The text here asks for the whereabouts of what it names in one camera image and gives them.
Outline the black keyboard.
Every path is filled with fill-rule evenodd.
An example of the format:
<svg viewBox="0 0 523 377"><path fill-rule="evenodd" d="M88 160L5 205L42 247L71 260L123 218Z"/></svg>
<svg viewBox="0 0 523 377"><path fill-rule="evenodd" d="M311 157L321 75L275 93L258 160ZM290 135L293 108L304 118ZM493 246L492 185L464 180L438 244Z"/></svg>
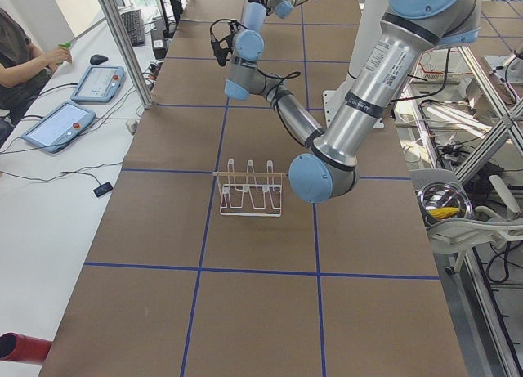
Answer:
<svg viewBox="0 0 523 377"><path fill-rule="evenodd" d="M134 47L145 44L144 26L140 10L125 11L120 14L123 26Z"/></svg>

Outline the black computer mouse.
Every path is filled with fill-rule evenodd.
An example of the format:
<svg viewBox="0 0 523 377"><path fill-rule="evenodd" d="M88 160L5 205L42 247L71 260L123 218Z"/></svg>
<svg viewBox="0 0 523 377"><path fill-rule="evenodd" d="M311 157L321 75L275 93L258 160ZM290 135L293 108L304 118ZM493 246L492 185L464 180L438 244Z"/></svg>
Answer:
<svg viewBox="0 0 523 377"><path fill-rule="evenodd" d="M91 56L89 62L90 65L101 65L102 63L106 62L109 58L107 56L101 55L101 54L95 54Z"/></svg>

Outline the blue teach pendant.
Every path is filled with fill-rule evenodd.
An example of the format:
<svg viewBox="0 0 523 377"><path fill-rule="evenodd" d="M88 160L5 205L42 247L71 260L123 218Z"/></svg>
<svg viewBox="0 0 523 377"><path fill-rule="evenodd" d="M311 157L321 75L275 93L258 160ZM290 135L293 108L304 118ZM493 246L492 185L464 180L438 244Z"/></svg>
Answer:
<svg viewBox="0 0 523 377"><path fill-rule="evenodd" d="M95 116L93 110L65 101L29 128L21 138L33 147L54 154L90 126Z"/></svg>
<svg viewBox="0 0 523 377"><path fill-rule="evenodd" d="M76 103L108 103L125 79L122 66L91 65L80 79L70 99Z"/></svg>

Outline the aluminium frame post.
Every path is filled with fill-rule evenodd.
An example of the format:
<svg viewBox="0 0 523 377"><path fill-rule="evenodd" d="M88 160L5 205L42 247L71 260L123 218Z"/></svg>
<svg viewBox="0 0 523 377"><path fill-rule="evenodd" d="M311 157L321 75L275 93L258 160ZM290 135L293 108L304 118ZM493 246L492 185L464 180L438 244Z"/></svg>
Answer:
<svg viewBox="0 0 523 377"><path fill-rule="evenodd" d="M98 2L101 6L101 10L104 13L105 19L107 20L107 24L110 28L110 32L112 33L114 41L127 67L127 73L131 77L133 87L136 89L144 109L148 110L153 104L153 98L143 78L142 69L139 65L138 59L136 58L131 40L128 37L127 31L118 12L116 1L98 0Z"/></svg>

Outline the small black puck device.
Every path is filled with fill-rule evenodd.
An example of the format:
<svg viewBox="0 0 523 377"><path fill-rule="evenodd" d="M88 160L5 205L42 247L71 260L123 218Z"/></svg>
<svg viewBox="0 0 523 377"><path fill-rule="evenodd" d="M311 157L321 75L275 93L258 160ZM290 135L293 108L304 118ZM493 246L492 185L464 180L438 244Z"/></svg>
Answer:
<svg viewBox="0 0 523 377"><path fill-rule="evenodd" d="M96 197L102 197L103 195L106 195L107 193L111 192L113 190L113 186L110 182L106 182L103 184L100 184L98 187L96 187L93 192Z"/></svg>

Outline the red cylinder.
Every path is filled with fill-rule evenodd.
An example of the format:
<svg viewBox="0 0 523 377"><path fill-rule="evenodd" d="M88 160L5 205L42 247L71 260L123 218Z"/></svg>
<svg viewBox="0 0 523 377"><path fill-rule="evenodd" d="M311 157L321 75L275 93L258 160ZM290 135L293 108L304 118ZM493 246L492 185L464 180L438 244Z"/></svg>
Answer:
<svg viewBox="0 0 523 377"><path fill-rule="evenodd" d="M31 336L5 333L1 336L1 360L42 365L52 341Z"/></svg>

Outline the light blue plastic cup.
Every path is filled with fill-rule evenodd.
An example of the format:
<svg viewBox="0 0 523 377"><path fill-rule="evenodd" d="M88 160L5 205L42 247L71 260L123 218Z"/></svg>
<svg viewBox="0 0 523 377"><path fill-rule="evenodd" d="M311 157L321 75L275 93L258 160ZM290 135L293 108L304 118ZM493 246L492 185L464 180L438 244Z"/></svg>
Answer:
<svg viewBox="0 0 523 377"><path fill-rule="evenodd" d="M248 2L243 10L242 24L246 29L260 33L265 23L266 8L256 2Z"/></svg>

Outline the far blue teach pendant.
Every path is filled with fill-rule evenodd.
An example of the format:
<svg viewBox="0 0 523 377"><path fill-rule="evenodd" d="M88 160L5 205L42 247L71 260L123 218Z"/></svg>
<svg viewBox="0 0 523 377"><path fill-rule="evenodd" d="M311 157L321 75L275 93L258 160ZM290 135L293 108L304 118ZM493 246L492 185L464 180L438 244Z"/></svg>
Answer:
<svg viewBox="0 0 523 377"><path fill-rule="evenodd" d="M122 66L91 65L80 79L70 99L76 103L108 103L125 79Z"/></svg>

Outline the seated person in dark shirt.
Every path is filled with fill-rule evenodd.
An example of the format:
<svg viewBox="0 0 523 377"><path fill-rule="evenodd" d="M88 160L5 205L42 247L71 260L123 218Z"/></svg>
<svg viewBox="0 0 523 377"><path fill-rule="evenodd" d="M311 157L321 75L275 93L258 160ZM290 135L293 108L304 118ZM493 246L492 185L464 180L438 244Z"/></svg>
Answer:
<svg viewBox="0 0 523 377"><path fill-rule="evenodd" d="M71 62L67 47L43 52L5 10L1 10L1 108L17 125L59 65Z"/></svg>

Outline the near blue teach pendant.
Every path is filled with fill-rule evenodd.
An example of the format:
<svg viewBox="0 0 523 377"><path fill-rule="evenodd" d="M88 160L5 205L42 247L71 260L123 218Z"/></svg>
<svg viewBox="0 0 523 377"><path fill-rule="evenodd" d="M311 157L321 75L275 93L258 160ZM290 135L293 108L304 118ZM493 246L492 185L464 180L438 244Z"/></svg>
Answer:
<svg viewBox="0 0 523 377"><path fill-rule="evenodd" d="M95 116L93 110L65 101L29 128L21 138L33 147L54 154L90 126Z"/></svg>

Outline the steel bowl with corn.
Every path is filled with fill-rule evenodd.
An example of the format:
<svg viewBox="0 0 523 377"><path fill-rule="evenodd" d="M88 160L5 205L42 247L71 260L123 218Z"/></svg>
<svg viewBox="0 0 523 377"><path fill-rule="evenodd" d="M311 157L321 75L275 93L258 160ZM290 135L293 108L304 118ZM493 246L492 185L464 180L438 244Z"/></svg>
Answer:
<svg viewBox="0 0 523 377"><path fill-rule="evenodd" d="M432 182L418 192L418 203L426 227L452 219L473 217L472 202L456 182Z"/></svg>

